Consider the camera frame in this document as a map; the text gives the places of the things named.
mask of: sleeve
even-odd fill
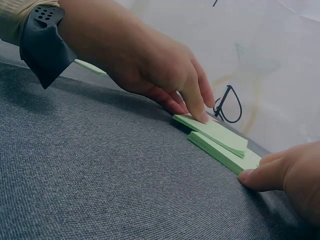
[[[19,46],[24,22],[37,5],[59,7],[58,0],[0,0],[0,39]]]

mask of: black drawing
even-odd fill
[[[238,102],[238,104],[239,104],[239,107],[240,107],[239,117],[238,117],[236,120],[234,120],[234,121],[231,121],[231,120],[227,119],[226,116],[225,116],[225,114],[224,114],[224,111],[223,111],[223,109],[222,109],[223,104],[224,104],[224,102],[225,102],[225,100],[226,100],[226,98],[227,98],[230,90],[232,90],[232,92],[234,93],[234,95],[235,95],[235,97],[236,97],[236,100],[237,100],[237,102]],[[215,103],[217,103],[218,101],[220,101],[220,99],[221,99],[221,97],[219,97],[219,98],[215,101]],[[225,93],[224,93],[224,95],[223,95],[223,97],[222,97],[219,105],[216,107],[216,109],[213,108],[213,112],[214,112],[214,116],[215,116],[215,117],[220,117],[223,122],[226,121],[226,122],[228,122],[228,123],[230,123],[230,124],[235,124],[235,123],[237,123],[237,122],[241,119],[241,117],[242,117],[242,106],[241,106],[241,102],[240,102],[240,100],[239,100],[239,97],[238,97],[236,91],[234,90],[234,88],[233,88],[231,85],[227,85],[227,86],[226,86],[226,91],[225,91]]]
[[[215,0],[215,1],[214,1],[213,6],[212,6],[213,8],[214,8],[215,5],[217,4],[217,2],[218,2],[218,0]]]

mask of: white backdrop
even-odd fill
[[[319,0],[118,2],[189,46],[216,99],[232,86],[242,107],[230,123],[237,130],[272,152],[320,140]],[[240,116],[232,90],[222,112]]]

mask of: sticky note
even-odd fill
[[[74,60],[74,62],[76,64],[81,65],[82,67],[85,67],[86,69],[89,69],[89,70],[95,72],[96,74],[99,74],[99,75],[102,75],[102,76],[107,76],[107,73],[105,71],[101,70],[100,68],[98,68],[95,65],[92,65],[92,64],[90,64],[88,62],[85,62],[85,61],[82,61],[82,60],[79,60],[79,59]]]
[[[209,122],[202,123],[195,120],[189,113],[174,115],[173,119],[201,133],[203,136],[206,136],[240,158],[245,157],[248,140],[235,134],[214,120],[210,119]]]
[[[261,157],[250,149],[247,149],[244,158],[241,158],[199,132],[192,131],[188,139],[237,175],[259,166]]]

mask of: green paper strip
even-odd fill
[[[90,63],[87,63],[87,62],[79,60],[79,59],[74,60],[74,62],[76,64],[79,64],[82,67],[85,67],[86,69],[91,70],[92,72],[95,72],[96,74],[99,74],[102,76],[108,76],[108,74],[105,71],[101,70],[100,68],[98,68]]]

